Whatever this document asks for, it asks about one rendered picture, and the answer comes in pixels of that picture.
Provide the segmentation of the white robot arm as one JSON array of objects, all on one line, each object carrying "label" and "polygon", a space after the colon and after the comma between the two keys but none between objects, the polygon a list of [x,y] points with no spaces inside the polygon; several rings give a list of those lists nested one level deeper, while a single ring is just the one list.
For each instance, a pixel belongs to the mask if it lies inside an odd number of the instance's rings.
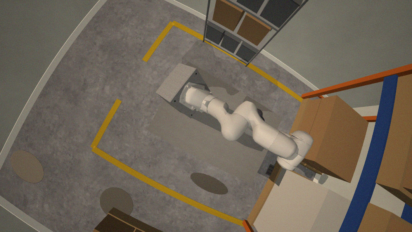
[{"label": "white robot arm", "polygon": [[265,122],[262,111],[250,101],[243,102],[229,114],[228,104],[205,90],[204,85],[188,82],[179,102],[191,110],[206,112],[216,118],[226,140],[236,141],[243,133],[252,136],[256,143],[278,155],[277,162],[286,170],[295,169],[303,161],[314,142],[307,132],[297,130],[290,133],[291,136],[277,130]]}]

